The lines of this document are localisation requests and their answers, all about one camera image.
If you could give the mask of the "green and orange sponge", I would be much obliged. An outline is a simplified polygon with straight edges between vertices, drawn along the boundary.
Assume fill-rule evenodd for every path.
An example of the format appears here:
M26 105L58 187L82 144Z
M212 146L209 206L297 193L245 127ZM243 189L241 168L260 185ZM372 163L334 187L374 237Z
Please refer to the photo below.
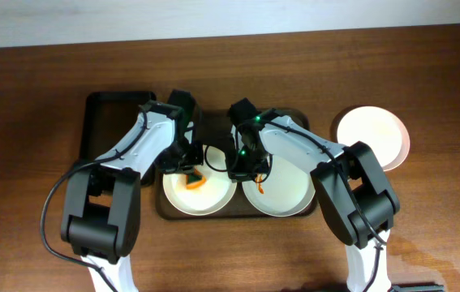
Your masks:
M194 169L191 173L186 174L185 188L193 190L203 186L207 181L207 178L197 169Z

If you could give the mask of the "white plate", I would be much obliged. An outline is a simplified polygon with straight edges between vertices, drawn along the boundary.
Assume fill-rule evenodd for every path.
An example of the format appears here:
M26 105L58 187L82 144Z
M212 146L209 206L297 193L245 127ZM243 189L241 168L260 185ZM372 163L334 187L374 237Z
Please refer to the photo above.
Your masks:
M165 174L162 186L168 201L180 212L192 216L205 216L215 213L225 207L237 188L227 172L217 172L204 162L197 165L205 180L202 185L187 188L185 174Z

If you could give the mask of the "pale green plate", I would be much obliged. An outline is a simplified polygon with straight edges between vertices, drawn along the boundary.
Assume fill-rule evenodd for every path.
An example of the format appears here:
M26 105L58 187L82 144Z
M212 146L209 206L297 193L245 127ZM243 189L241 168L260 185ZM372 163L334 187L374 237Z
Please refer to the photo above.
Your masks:
M279 156L273 156L273 168L264 182L242 182L242 188L253 207L274 217L300 213L316 193L311 176Z

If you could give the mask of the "cream plate top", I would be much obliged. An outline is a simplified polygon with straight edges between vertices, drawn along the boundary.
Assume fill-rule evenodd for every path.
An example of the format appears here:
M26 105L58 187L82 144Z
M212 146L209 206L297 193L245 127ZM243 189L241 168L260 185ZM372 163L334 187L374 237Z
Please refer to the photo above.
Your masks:
M335 131L340 144L360 141L374 152L383 171L399 167L407 158L411 139L406 126L392 112L376 106L359 106L347 111Z

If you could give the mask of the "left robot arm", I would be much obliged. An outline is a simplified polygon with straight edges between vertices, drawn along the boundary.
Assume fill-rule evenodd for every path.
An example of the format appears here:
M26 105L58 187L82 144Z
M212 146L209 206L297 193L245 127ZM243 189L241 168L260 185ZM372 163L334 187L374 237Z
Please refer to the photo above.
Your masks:
M201 164L195 109L194 97L181 90L165 103L150 99L115 146L71 171L61 238L88 267L95 290L135 290L130 253L140 231L141 179L153 165L191 174Z

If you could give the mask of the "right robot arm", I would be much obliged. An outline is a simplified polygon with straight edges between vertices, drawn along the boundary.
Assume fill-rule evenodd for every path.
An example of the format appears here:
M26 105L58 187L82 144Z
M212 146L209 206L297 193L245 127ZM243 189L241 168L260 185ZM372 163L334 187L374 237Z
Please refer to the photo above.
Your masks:
M234 127L234 149L226 155L230 179L257 180L273 157L309 174L327 226L346 246L348 290L393 290L386 245L400 203L372 149L322 139L278 109L259 111L247 98L227 115Z

